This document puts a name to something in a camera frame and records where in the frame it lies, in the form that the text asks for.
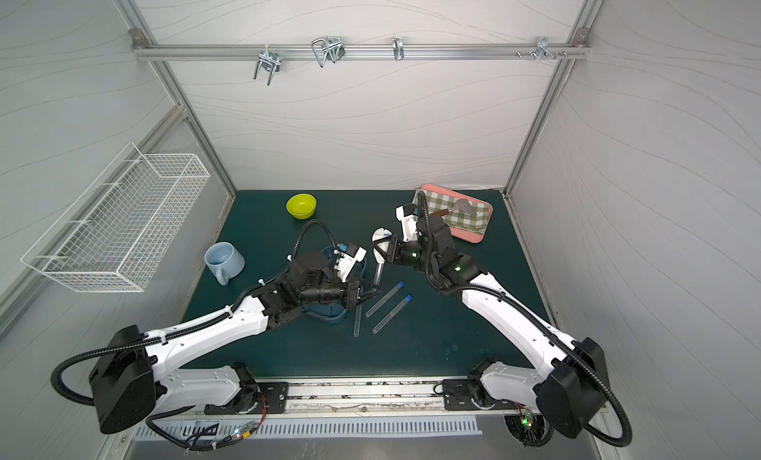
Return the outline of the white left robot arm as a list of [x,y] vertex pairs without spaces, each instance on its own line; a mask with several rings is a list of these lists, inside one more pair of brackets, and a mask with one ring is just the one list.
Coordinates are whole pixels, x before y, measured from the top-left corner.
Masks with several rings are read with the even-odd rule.
[[189,370],[194,360],[238,340],[290,323],[303,313],[331,317],[374,297],[377,284],[363,280],[356,265],[364,248],[334,243],[329,250],[291,252],[289,265],[273,278],[243,291],[231,305],[186,323],[143,332],[118,331],[108,346],[57,365],[51,385],[63,398],[95,408],[99,428],[121,432],[140,422],[177,416],[202,405],[243,414],[266,398],[242,362]]

